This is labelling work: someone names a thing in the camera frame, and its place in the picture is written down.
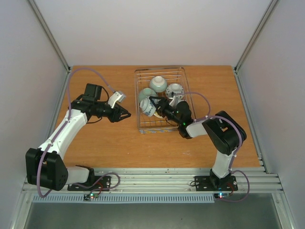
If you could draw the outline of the yellow blue patterned bowl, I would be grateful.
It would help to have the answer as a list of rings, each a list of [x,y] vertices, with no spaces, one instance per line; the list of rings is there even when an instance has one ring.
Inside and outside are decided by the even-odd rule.
[[[160,119],[163,119],[163,117],[160,116],[157,112],[155,112],[153,115],[156,116],[156,117],[158,117],[158,118],[160,118]]]

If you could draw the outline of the blue floral white bowl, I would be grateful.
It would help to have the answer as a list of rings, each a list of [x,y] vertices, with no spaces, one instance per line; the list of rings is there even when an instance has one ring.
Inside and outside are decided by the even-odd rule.
[[[156,111],[155,106],[148,97],[145,97],[141,100],[140,108],[142,112],[148,117],[152,117]]]

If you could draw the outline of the pale green bowl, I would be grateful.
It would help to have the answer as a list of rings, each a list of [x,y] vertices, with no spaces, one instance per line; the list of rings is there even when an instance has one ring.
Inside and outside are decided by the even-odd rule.
[[[162,93],[167,88],[167,81],[161,76],[156,76],[150,80],[149,87],[156,93]]]

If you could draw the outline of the pink patterned bowl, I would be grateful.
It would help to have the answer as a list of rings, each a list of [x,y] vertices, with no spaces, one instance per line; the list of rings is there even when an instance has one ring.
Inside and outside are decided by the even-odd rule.
[[[174,95],[178,94],[177,98],[182,99],[184,97],[184,88],[178,83],[172,83],[167,86],[165,94],[167,98],[173,98]]]

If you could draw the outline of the green ring patterned bowl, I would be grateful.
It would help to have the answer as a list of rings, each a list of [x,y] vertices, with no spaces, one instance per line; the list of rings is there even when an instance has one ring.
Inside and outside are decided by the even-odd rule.
[[[140,103],[144,98],[148,96],[157,96],[157,93],[151,88],[144,88],[138,94],[138,102]]]

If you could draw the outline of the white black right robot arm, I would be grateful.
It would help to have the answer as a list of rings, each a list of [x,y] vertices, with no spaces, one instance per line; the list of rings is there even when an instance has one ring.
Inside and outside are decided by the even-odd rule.
[[[209,136],[217,150],[209,180],[214,190],[223,188],[232,174],[234,158],[247,138],[244,129],[225,111],[198,120],[192,119],[192,112],[186,101],[180,101],[173,107],[165,97],[150,96],[148,99],[159,116],[177,124],[183,138]]]

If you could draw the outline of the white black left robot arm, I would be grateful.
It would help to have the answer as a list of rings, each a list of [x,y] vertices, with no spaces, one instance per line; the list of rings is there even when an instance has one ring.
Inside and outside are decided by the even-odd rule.
[[[85,92],[70,102],[64,119],[51,136],[38,148],[30,148],[26,155],[27,181],[37,187],[60,191],[65,185],[77,185],[85,190],[98,182],[94,170],[86,166],[66,167],[64,156],[77,133],[88,124],[91,117],[104,117],[112,123],[131,116],[120,103],[125,94],[115,91],[101,101],[102,86],[87,84]]]

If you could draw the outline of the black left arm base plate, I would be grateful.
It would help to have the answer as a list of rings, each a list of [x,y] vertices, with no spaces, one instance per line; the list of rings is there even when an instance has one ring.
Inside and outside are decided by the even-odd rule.
[[[94,189],[101,189],[101,187],[109,188],[110,185],[111,185],[111,177],[105,176],[91,188],[84,188],[84,187],[80,187],[78,185],[72,184],[72,185],[68,185],[67,190],[68,191],[92,191]]]

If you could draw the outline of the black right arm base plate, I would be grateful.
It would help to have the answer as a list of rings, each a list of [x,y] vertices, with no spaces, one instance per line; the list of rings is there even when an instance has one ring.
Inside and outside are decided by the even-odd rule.
[[[214,187],[209,176],[195,176],[194,186],[196,191],[237,191],[238,185],[235,176],[230,176],[220,187]]]

